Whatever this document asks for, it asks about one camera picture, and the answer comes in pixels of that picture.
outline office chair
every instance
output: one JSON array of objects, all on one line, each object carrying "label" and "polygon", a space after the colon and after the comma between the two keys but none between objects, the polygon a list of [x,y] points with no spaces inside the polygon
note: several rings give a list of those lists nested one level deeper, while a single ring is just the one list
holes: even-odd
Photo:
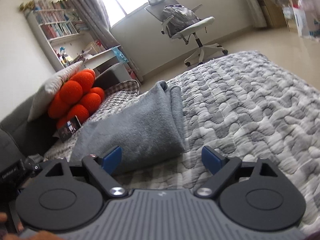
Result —
[{"label": "office chair", "polygon": [[[158,3],[156,5],[148,5],[145,7],[145,9],[151,13],[154,17],[156,17],[159,21],[162,22],[162,34],[167,34],[169,36],[168,33],[168,28],[167,25],[168,23],[172,20],[172,18],[174,18],[173,15],[171,15],[170,17],[168,17],[166,20],[163,21],[163,9],[167,6],[167,5],[174,5],[174,4],[179,4],[176,0],[164,0],[161,3]],[[197,7],[193,8],[192,11],[195,12],[196,10],[198,10],[200,7],[202,6],[202,4],[198,5]],[[218,52],[218,51],[222,51],[224,55],[228,54],[228,51],[226,49],[224,49],[222,46],[220,46],[219,44],[213,44],[213,45],[203,45],[200,41],[200,39],[198,38],[198,36],[196,35],[196,31],[199,31],[201,29],[204,29],[206,26],[212,24],[214,22],[214,17],[210,16],[207,17],[185,29],[183,29],[182,31],[174,34],[172,37],[170,37],[171,39],[183,39],[185,41],[186,44],[189,43],[189,38],[190,35],[193,34],[194,37],[196,38],[196,42],[199,46],[198,49],[196,49],[196,51],[190,56],[188,57],[184,63],[186,66],[190,66],[191,63],[190,61],[193,58],[196,58],[199,56],[199,64],[203,63],[203,59],[204,59],[204,48],[207,48],[208,50],[210,50],[212,54]]]}]

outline bed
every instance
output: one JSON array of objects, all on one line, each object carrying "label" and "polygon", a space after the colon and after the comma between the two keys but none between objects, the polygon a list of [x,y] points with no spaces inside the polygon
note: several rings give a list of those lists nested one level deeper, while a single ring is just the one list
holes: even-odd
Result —
[{"label": "bed", "polygon": [[[305,197],[301,230],[310,234],[320,228],[318,90],[257,51],[211,60],[167,83],[181,87],[188,150],[153,167],[115,176],[119,183],[126,188],[196,190],[211,176],[201,162],[204,145],[245,161],[269,158]],[[88,122],[143,96],[135,81],[117,85]],[[77,134],[66,143],[57,142],[45,157],[70,158]]]}]

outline blue plastic bag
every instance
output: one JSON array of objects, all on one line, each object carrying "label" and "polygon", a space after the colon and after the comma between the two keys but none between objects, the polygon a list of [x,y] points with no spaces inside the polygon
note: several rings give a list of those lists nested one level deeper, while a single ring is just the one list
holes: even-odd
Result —
[{"label": "blue plastic bag", "polygon": [[120,63],[128,63],[128,59],[123,55],[123,53],[117,48],[117,47],[112,47],[113,53],[116,55],[118,61]]}]

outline bag on chair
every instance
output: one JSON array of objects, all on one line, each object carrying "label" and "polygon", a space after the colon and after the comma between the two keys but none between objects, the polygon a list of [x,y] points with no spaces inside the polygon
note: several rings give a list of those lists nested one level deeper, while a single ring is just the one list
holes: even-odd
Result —
[{"label": "bag on chair", "polygon": [[162,12],[164,20],[171,15],[174,16],[174,18],[168,23],[168,34],[170,38],[177,32],[180,32],[200,21],[193,11],[181,4],[167,5]]}]

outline box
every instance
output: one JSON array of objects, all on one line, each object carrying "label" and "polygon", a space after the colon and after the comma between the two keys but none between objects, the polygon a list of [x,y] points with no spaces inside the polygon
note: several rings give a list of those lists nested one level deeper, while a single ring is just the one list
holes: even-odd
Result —
[{"label": "box", "polygon": [[297,8],[293,8],[293,12],[300,37],[320,35],[320,25],[315,12]]},{"label": "box", "polygon": [[296,25],[296,20],[287,20],[287,26],[289,29],[289,32],[294,32],[294,33],[298,33],[298,29],[297,29],[297,25]]},{"label": "box", "polygon": [[269,28],[280,28],[286,26],[282,11],[280,8],[276,7],[276,5],[271,10],[269,10],[266,5],[261,5],[260,7]]}]

